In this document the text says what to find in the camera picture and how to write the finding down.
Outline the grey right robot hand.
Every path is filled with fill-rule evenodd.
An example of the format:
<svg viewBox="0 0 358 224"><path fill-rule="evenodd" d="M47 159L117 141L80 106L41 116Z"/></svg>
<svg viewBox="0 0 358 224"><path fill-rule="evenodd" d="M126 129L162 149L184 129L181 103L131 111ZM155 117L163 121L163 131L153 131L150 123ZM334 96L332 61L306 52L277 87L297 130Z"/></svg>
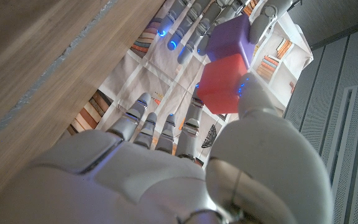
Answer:
<svg viewBox="0 0 358 224"><path fill-rule="evenodd" d="M91 130L54 145L0 193L0 223L331 223L334 200L319 154L244 75L239 119L206 167Z"/></svg>

